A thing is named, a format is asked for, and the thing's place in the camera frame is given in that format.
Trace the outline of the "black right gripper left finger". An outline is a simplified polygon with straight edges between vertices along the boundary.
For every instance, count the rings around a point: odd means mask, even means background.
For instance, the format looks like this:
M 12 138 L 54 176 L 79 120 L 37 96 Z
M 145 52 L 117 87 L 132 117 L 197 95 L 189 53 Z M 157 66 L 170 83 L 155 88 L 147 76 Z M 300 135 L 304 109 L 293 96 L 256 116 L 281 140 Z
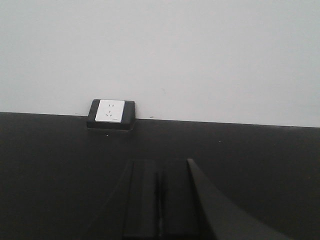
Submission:
M 134 160 L 122 238 L 158 237 L 158 171 L 152 160 Z

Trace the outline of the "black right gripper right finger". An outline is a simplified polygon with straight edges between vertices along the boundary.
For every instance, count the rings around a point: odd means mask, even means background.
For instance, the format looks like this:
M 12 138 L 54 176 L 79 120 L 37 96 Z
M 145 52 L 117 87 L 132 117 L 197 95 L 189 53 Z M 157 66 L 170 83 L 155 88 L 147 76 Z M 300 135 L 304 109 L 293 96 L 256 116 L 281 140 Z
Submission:
M 226 197 L 196 162 L 187 160 L 201 240 L 289 240 Z

